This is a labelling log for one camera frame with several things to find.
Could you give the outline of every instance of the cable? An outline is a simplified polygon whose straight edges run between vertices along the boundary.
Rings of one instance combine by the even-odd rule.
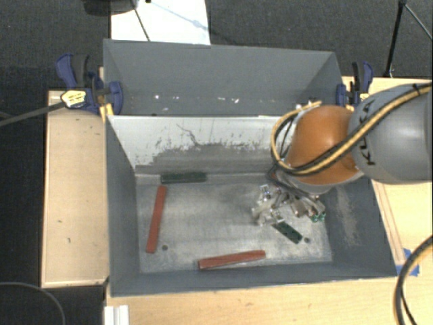
[[[400,275],[397,279],[397,284],[395,287],[394,292],[394,311],[395,311],[395,317],[399,325],[405,325],[405,319],[403,317],[403,312],[401,309],[401,303],[403,300],[403,305],[405,307],[405,310],[407,312],[407,315],[409,316],[409,319],[412,323],[412,325],[416,325],[415,320],[413,319],[413,316],[411,312],[409,311],[409,308],[407,307],[406,300],[404,298],[403,294],[403,284],[405,283],[405,278],[409,274],[409,272],[412,270],[413,266],[416,265],[416,263],[422,259],[423,254],[427,251],[429,247],[433,245],[433,236],[430,236],[427,238],[424,242],[422,242],[413,252],[410,254],[410,256],[407,258],[405,264],[403,265]]]
[[[50,300],[52,300],[55,303],[55,306],[60,312],[60,315],[62,317],[62,325],[66,325],[66,317],[65,312],[62,308],[62,305],[60,305],[60,302],[48,291],[43,290],[42,288],[39,288],[38,286],[27,284],[27,283],[21,283],[21,282],[0,282],[0,286],[20,286],[22,288],[28,288],[32,290],[36,290],[40,293],[43,293],[46,297],[48,297]]]
[[[406,91],[404,94],[394,98],[391,102],[388,102],[385,106],[374,112],[366,121],[361,123],[352,133],[350,133],[343,141],[330,148],[322,155],[318,156],[315,160],[308,162],[305,165],[299,167],[291,167],[284,163],[281,155],[278,154],[276,149],[277,136],[281,132],[282,127],[287,124],[287,121],[296,116],[301,110],[308,109],[309,107],[318,106],[320,102],[316,102],[310,106],[304,106],[299,110],[291,111],[286,115],[282,116],[271,132],[271,156],[277,166],[283,169],[286,173],[294,176],[307,176],[319,173],[328,167],[331,167],[334,163],[339,161],[343,156],[348,154],[355,145],[367,135],[378,123],[380,123],[388,114],[390,114],[396,108],[402,106],[406,102],[411,101],[421,95],[427,94],[432,84],[417,87],[414,85],[414,89]]]
[[[141,25],[141,29],[143,30],[144,36],[146,36],[146,39],[147,39],[148,41],[150,41],[149,35],[148,35],[146,29],[144,28],[143,22],[141,21],[140,15],[139,15],[139,13],[138,13],[138,11],[137,11],[137,8],[135,7],[135,5],[134,5],[134,3],[133,3],[133,0],[129,0],[129,1],[131,2],[131,6],[133,7],[133,9],[134,9],[134,11],[135,11],[135,15],[136,15],[137,18],[138,18],[138,21],[139,21],[139,23],[140,23],[140,25]]]
[[[416,22],[419,24],[419,26],[422,28],[422,30],[424,30],[424,32],[427,34],[427,36],[430,38],[430,40],[433,41],[432,35],[429,33],[429,31],[427,30],[426,26],[418,18],[418,16],[415,14],[415,12],[412,11],[412,9],[408,5],[406,5],[406,3],[403,6],[412,15],[412,17],[416,20]]]
[[[0,127],[4,127],[5,125],[8,125],[8,124],[23,121],[24,119],[32,118],[34,116],[39,116],[41,114],[49,113],[49,112],[58,110],[60,108],[63,108],[64,106],[65,106],[65,104],[63,102],[58,102],[58,103],[56,103],[54,105],[50,105],[48,107],[39,108],[38,110],[34,110],[31,112],[20,114],[19,116],[13,116],[11,118],[6,118],[6,119],[0,121]]]

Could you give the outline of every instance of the black wire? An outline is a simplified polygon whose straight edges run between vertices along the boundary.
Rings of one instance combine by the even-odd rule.
[[[412,11],[412,9],[407,5],[404,4],[403,5],[405,7],[405,9],[412,15],[412,17],[415,19],[415,21],[419,24],[419,26],[422,28],[422,30],[427,34],[427,36],[429,37],[429,39],[431,41],[433,41],[433,37],[432,35],[428,32],[428,29],[426,28],[426,26],[423,24],[423,22],[418,18],[418,16],[415,14],[414,11]]]
[[[42,293],[43,295],[45,295],[46,297],[48,297],[50,300],[52,300],[55,303],[55,306],[59,310],[60,315],[62,317],[62,325],[66,325],[66,317],[65,317],[65,312],[63,310],[63,307],[62,307],[62,305],[60,305],[60,302],[54,297],[54,295],[51,294],[50,292],[43,290],[42,288],[39,288],[38,286],[27,284],[27,283],[21,283],[21,282],[0,282],[0,286],[19,286],[22,288],[35,290],[35,291]]]
[[[135,11],[135,15],[138,18],[138,21],[139,21],[139,23],[141,25],[141,29],[143,30],[144,36],[146,36],[146,39],[148,41],[150,41],[149,35],[147,34],[146,29],[144,28],[143,22],[141,21],[141,18],[140,18],[140,15],[139,15],[138,11],[137,11],[137,8],[134,6],[133,0],[129,0],[129,1],[131,2],[131,6],[133,7],[133,9]]]
[[[392,101],[395,101],[401,97],[406,96],[407,94],[411,93],[413,90],[416,90],[419,92],[419,89],[421,88],[425,88],[425,87],[431,87],[432,83],[427,83],[425,85],[420,85],[420,86],[414,86],[413,89],[410,89],[406,92],[404,92],[403,94],[395,97],[394,99],[392,99]],[[311,171],[302,175],[297,175],[296,172],[298,171],[302,171],[305,169],[308,169],[314,165],[316,165],[317,163],[320,163],[321,161],[325,160],[326,158],[329,158],[336,150],[338,150],[339,148],[341,148],[345,143],[347,143],[347,141],[349,141],[350,139],[352,139],[352,137],[360,130],[362,129],[372,118],[374,118],[376,116],[376,114],[380,111],[380,109],[376,112],[374,112],[366,121],[362,122],[360,125],[358,125],[358,127],[352,131],[349,135],[346,136],[345,139],[343,139],[339,144],[336,144],[334,147],[330,148],[329,150],[327,150],[326,152],[324,152],[323,154],[319,155],[316,159],[312,160],[311,162],[308,162],[307,164],[304,164],[302,166],[299,166],[296,168],[295,172],[291,172],[290,170],[287,169],[283,169],[282,167],[278,166],[279,168],[283,169],[285,173],[291,175],[295,175],[297,177],[305,177],[305,176],[309,176],[309,175],[314,175],[317,173],[322,172],[325,169],[328,169],[329,167],[331,167],[332,165],[334,165],[337,161],[341,160],[344,156],[346,156],[356,145],[359,141],[361,141],[362,138],[364,138],[364,136],[366,136],[370,130],[372,130],[374,127],[376,127],[380,122],[382,122],[391,112],[384,114],[382,117],[380,117],[378,119],[378,121],[371,127],[370,130],[366,131],[364,134],[362,134],[361,137],[358,138],[358,140],[352,145],[351,148],[349,148],[348,150],[346,150],[345,152],[343,152],[339,157],[337,157],[333,162],[328,163],[327,165],[322,166],[320,169],[317,169],[315,171]],[[279,133],[279,131],[282,130],[282,127],[279,128],[277,130],[277,132],[275,133],[275,141],[276,141],[276,137],[277,134]]]
[[[13,116],[11,118],[4,119],[0,121],[0,127],[4,127],[5,125],[16,123],[19,121],[23,121],[24,119],[32,118],[34,116],[39,116],[41,114],[49,113],[55,110],[58,110],[59,108],[64,108],[65,104],[63,102],[58,102],[54,105],[50,105],[48,107],[39,108],[38,110],[34,110],[31,112],[27,112],[24,114],[21,114],[19,116]]]
[[[417,325],[417,322],[415,321],[415,319],[412,316],[411,311],[409,310],[409,306],[407,305],[406,302],[406,297],[405,294],[403,292],[403,288],[401,288],[401,299],[403,301],[403,307],[405,308],[405,312],[407,314],[407,317],[409,318],[409,320],[411,321],[412,325]]]
[[[429,246],[433,244],[433,236],[430,236],[427,238],[424,242],[422,242],[413,252],[409,255],[407,258],[405,264],[403,265],[400,275],[398,276],[397,284],[395,287],[394,292],[394,307],[397,317],[397,322],[399,325],[405,325],[405,319],[403,317],[403,312],[401,309],[401,303],[403,301],[403,305],[405,307],[405,310],[407,312],[407,315],[409,316],[409,319],[411,320],[412,324],[416,324],[415,320],[413,319],[413,316],[411,312],[409,311],[409,308],[407,307],[406,300],[404,298],[403,294],[403,284],[405,283],[406,276],[409,274],[411,269],[413,268],[413,263],[416,261],[416,259],[425,251]]]
[[[286,150],[285,150],[284,153],[283,153],[283,147],[284,147],[284,143],[286,142],[286,138],[287,138],[287,135],[288,135],[288,133],[289,133],[290,127],[292,126],[292,123],[293,123],[293,119],[290,120],[290,122],[289,122],[289,126],[288,126],[287,129],[286,129],[286,133],[284,133],[283,141],[281,141],[281,148],[279,149],[279,155],[280,155],[281,157],[283,157],[283,156],[284,156],[284,155],[289,151],[289,147],[287,147]]]

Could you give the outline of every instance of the bin floor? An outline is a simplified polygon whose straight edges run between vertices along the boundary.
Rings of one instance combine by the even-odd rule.
[[[286,213],[288,223],[309,238],[298,244],[269,225],[255,224],[251,208],[260,195],[259,186],[268,183],[261,173],[208,174],[204,183],[167,185],[158,247],[154,254],[146,253],[158,188],[155,178],[136,175],[141,273],[196,270],[199,259],[256,249],[265,250],[267,258],[229,268],[332,260],[324,223]]]

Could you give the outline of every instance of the black cable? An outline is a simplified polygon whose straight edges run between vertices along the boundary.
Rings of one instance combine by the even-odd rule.
[[[429,246],[432,246],[433,244],[433,236],[430,236],[427,238],[424,242],[422,242],[413,252],[409,255],[407,258],[405,264],[403,265],[400,275],[398,276],[397,284],[395,287],[394,292],[394,308],[396,312],[396,320],[399,325],[405,325],[405,319],[403,317],[403,312],[401,309],[401,303],[403,301],[403,305],[405,307],[405,310],[409,316],[409,319],[412,324],[416,324],[415,320],[413,319],[413,316],[411,312],[409,311],[409,308],[407,307],[406,300],[404,298],[403,293],[403,284],[405,283],[405,279],[409,272],[412,270],[414,263],[418,259],[421,254],[428,249]]]
[[[405,3],[403,5],[403,7],[412,15],[412,17],[415,19],[415,21],[419,24],[419,26],[422,28],[422,30],[424,30],[424,32],[427,34],[427,36],[429,37],[429,39],[431,41],[433,41],[433,37],[432,35],[429,33],[428,29],[426,28],[426,26],[423,24],[423,22],[418,18],[418,16],[415,14],[414,11],[412,11],[412,9]]]
[[[281,157],[284,157],[285,154],[289,151],[289,146],[288,146],[288,147],[284,150],[284,153],[283,153],[283,147],[284,147],[284,144],[285,144],[285,142],[286,142],[286,138],[287,138],[287,135],[288,135],[288,133],[289,133],[290,127],[292,126],[292,123],[293,123],[293,119],[290,120],[290,122],[289,122],[289,126],[288,126],[287,129],[286,129],[286,133],[284,133],[283,140],[281,141],[281,148],[279,149],[279,155],[280,155]]]
[[[404,92],[403,94],[399,95],[398,97],[395,97],[391,102],[387,103],[387,105],[390,105],[393,102],[396,102],[398,100],[400,100],[401,98],[406,97],[407,95],[412,94],[414,91],[418,92],[418,94],[420,94],[419,90],[420,89],[427,89],[427,88],[431,88],[432,83],[428,83],[426,85],[414,85],[413,89]],[[386,114],[382,114],[382,108],[380,108],[379,110],[375,111],[374,113],[371,114],[371,116],[369,116],[369,118],[365,121],[363,121],[360,125],[358,125],[358,127],[356,129],[354,129],[350,134],[347,135],[347,137],[345,139],[343,139],[339,144],[336,144],[333,148],[330,148],[329,150],[327,150],[326,152],[324,152],[323,154],[321,154],[320,156],[318,156],[316,159],[312,160],[311,162],[308,162],[307,164],[304,164],[302,166],[296,167],[296,170],[294,171],[290,171],[287,169],[284,169],[283,167],[281,167],[280,165],[278,165],[278,167],[280,169],[283,169],[283,171],[287,174],[290,175],[295,175],[297,177],[302,177],[302,176],[308,176],[308,175],[314,175],[317,174],[319,172],[322,172],[323,170],[331,167],[332,165],[334,165],[337,161],[339,161],[341,158],[343,158],[344,156],[346,156],[355,146],[356,144],[365,136],[367,135],[375,126],[377,126],[380,122],[382,122],[389,113]],[[335,158],[332,162],[328,162],[326,165],[323,165],[322,167],[316,169],[315,171],[309,171],[303,174],[297,174],[298,171],[303,171],[306,169],[309,169],[311,167],[314,167],[315,165],[325,161],[327,158],[330,158],[334,153],[336,153],[340,148],[342,148],[345,144],[347,144],[359,131],[361,131],[367,124],[369,124],[370,121],[372,121],[373,119],[376,119],[376,122],[365,132],[362,133],[361,136],[359,136],[353,143],[352,146],[350,148],[348,148],[345,152],[342,152],[341,155],[339,155],[337,158]],[[284,121],[276,130],[275,132],[275,136],[273,137],[274,142],[277,141],[277,137],[280,134],[281,130],[283,129],[284,126],[287,125],[287,121]],[[272,158],[273,160],[278,163],[280,160],[278,160],[276,158],[275,155],[273,155],[272,153]]]
[[[60,302],[50,292],[43,290],[38,286],[27,284],[27,283],[21,283],[21,282],[0,282],[0,286],[18,286],[18,287],[28,288],[42,293],[43,295],[45,295],[55,303],[55,306],[59,310],[60,315],[62,317],[62,325],[66,325],[66,317],[65,317],[65,312],[63,310],[63,307],[62,305],[60,305]]]
[[[34,110],[31,112],[27,112],[24,114],[20,114],[19,116],[13,116],[11,118],[4,119],[0,121],[0,127],[4,127],[5,125],[16,123],[19,121],[23,121],[24,119],[32,118],[34,116],[39,116],[41,114],[49,113],[60,108],[63,108],[65,104],[63,102],[58,102],[57,104],[50,105],[48,107],[39,108],[38,110]]]
[[[405,294],[403,292],[403,288],[401,289],[401,299],[403,301],[403,307],[405,308],[405,312],[407,314],[407,317],[409,318],[409,320],[411,321],[412,325],[417,325],[417,322],[415,321],[415,319],[412,316],[411,311],[409,310],[409,306],[407,305],[406,302],[406,297]]]
[[[135,12],[135,15],[136,15],[137,18],[138,18],[138,21],[139,21],[139,23],[140,23],[140,25],[141,25],[141,29],[143,30],[144,36],[146,36],[146,39],[147,39],[148,41],[150,41],[149,35],[148,35],[146,29],[144,28],[143,22],[142,22],[142,20],[141,20],[141,17],[140,17],[140,15],[139,15],[138,11],[137,11],[137,8],[135,7],[135,5],[134,5],[134,3],[133,3],[133,0],[129,0],[129,1],[131,2],[131,6],[133,7],[134,12]]]

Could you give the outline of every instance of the wooden board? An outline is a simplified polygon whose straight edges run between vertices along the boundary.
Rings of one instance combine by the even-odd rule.
[[[50,92],[49,104],[62,92]],[[82,110],[49,113],[41,286],[102,284],[108,277],[103,125]]]

